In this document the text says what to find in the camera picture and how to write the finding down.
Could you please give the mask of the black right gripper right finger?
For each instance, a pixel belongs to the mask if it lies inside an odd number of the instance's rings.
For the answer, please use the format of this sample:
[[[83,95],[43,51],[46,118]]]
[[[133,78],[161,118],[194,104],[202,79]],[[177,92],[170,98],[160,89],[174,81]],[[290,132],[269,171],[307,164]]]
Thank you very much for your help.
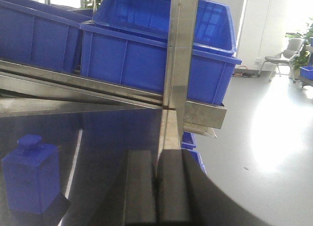
[[[160,226],[266,226],[201,170],[186,150],[163,150],[158,160]]]

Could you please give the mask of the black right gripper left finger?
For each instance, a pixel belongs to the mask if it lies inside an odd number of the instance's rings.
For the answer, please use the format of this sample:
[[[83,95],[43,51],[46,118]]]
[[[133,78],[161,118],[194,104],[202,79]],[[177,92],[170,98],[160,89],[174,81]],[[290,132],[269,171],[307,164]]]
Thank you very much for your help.
[[[127,156],[125,225],[155,225],[154,170],[150,151],[130,150]]]

